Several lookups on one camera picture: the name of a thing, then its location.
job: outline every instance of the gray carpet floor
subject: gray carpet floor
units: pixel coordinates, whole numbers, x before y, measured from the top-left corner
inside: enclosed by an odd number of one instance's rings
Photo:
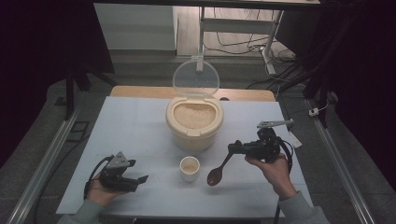
[[[186,59],[169,54],[112,54],[116,69],[115,75],[109,75],[121,85],[172,86],[172,75],[176,68]],[[208,58],[207,61],[218,70],[220,87],[227,89],[244,89],[249,84],[265,80],[262,60],[257,59],[221,59]],[[276,70],[282,71],[288,65],[277,64]],[[74,131],[85,130],[85,133],[70,133],[56,161],[57,164],[65,157],[63,163],[54,173],[40,198],[31,209],[24,223],[33,223],[33,214],[37,208],[38,223],[56,223],[60,218],[55,214],[68,182],[78,164],[84,150],[86,140],[92,131],[95,121],[105,98],[110,94],[111,87],[95,76],[89,75],[92,88],[88,93],[77,92],[77,97],[87,94],[86,104],[78,115]],[[255,85],[252,89],[266,89],[268,84]],[[276,93],[277,85],[272,90]],[[329,154],[320,139],[314,121],[308,116],[302,86],[297,86],[278,94],[285,119],[294,119],[291,131],[303,143],[296,148],[304,178],[310,191],[314,205],[323,208],[331,223],[361,223],[356,215],[344,186],[335,172]],[[49,88],[48,100],[30,131],[0,170],[0,223],[6,223],[21,197],[30,177],[40,163],[51,140],[57,132],[65,115],[62,99],[65,97],[64,81]],[[340,149],[347,167],[352,173],[355,183],[361,190],[376,223],[396,223],[396,194],[386,179],[378,171],[375,164],[361,147],[353,134],[345,127],[334,112],[334,104],[327,108],[327,122],[334,142]],[[129,218],[101,217],[104,223],[132,223]],[[259,223],[257,220],[239,220],[224,223]],[[211,223],[209,220],[154,220],[138,219],[136,223]]]

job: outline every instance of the gray sleeve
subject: gray sleeve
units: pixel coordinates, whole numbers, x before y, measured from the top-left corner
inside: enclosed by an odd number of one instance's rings
[[[294,197],[278,202],[289,224],[330,224],[320,207],[311,207],[299,191]]]
[[[78,209],[73,215],[64,215],[59,219],[58,224],[93,224],[99,223],[99,214],[105,208],[97,203],[90,200],[85,200],[84,204]]]

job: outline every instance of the person's right hand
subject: person's right hand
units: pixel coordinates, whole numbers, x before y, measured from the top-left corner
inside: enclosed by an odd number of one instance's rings
[[[279,195],[280,200],[286,200],[297,194],[296,189],[291,184],[289,166],[286,156],[280,153],[277,159],[271,163],[259,161],[246,156],[245,160],[262,170],[265,178],[273,185],[274,191]]]

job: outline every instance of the transparent lid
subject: transparent lid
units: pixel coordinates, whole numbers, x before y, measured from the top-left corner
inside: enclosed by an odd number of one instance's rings
[[[210,63],[187,61],[175,71],[173,86],[180,94],[213,95],[219,89],[219,74]]]

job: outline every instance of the white paper cup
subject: white paper cup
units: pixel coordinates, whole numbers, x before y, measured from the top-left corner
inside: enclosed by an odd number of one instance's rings
[[[185,157],[180,162],[181,177],[187,181],[192,182],[198,178],[199,161],[194,157]]]

